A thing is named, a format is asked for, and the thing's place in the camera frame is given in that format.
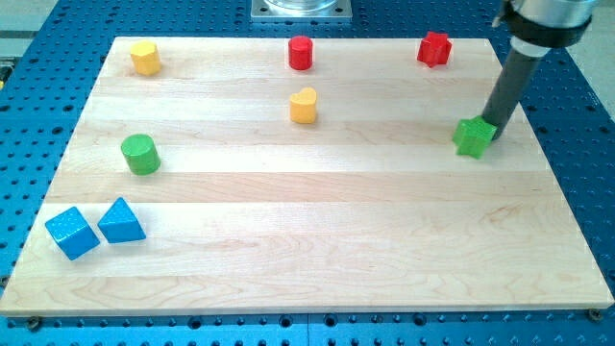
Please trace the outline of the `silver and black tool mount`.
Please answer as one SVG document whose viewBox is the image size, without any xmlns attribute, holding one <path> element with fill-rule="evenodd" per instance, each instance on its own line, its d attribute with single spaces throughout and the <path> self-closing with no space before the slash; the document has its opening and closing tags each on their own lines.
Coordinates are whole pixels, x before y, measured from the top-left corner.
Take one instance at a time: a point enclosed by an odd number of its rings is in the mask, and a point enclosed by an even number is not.
<svg viewBox="0 0 615 346">
<path fill-rule="evenodd" d="M 597 4 L 597 0 L 504 0 L 492 26 L 505 23 L 515 52 L 542 58 L 551 49 L 577 44 Z"/>
</svg>

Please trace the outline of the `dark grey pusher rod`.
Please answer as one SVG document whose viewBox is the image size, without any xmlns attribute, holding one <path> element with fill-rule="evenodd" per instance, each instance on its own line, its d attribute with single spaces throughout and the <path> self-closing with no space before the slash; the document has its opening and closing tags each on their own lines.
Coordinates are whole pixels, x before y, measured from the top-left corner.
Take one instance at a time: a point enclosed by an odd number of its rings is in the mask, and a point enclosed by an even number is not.
<svg viewBox="0 0 615 346">
<path fill-rule="evenodd" d="M 520 50 L 512 47 L 502 71 L 481 113 L 483 120 L 496 128 L 492 139 L 498 139 L 510 120 L 538 64 L 542 50 Z"/>
</svg>

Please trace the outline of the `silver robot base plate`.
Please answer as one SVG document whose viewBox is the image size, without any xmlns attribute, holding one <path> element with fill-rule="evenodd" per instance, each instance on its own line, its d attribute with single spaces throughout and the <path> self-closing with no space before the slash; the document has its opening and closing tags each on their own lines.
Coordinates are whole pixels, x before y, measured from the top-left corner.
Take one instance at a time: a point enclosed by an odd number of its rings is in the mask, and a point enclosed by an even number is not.
<svg viewBox="0 0 615 346">
<path fill-rule="evenodd" d="M 351 0 L 252 0 L 250 14 L 262 22 L 353 18 Z"/>
</svg>

